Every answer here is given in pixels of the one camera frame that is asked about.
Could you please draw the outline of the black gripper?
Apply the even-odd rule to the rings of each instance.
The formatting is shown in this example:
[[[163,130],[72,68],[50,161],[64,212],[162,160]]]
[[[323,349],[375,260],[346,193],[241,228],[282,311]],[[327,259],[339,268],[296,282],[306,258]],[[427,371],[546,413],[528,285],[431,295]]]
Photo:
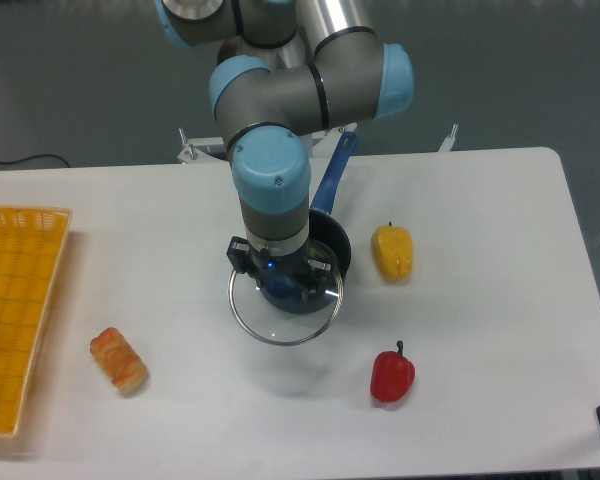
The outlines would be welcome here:
[[[261,245],[260,249],[244,238],[233,236],[226,256],[237,274],[249,277],[266,275],[294,276],[302,296],[323,295],[330,285],[332,264],[320,259],[308,259],[308,244],[305,240],[293,251],[275,251]]]

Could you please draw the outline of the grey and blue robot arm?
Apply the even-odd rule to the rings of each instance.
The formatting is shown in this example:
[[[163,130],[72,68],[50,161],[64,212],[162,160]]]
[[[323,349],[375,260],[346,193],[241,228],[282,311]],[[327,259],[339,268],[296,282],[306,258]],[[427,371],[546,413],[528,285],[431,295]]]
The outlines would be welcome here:
[[[209,81],[247,240],[228,255],[259,285],[317,289],[309,263],[311,169],[303,137],[405,110],[415,80],[357,1],[160,1],[165,31],[189,47],[240,40]]]

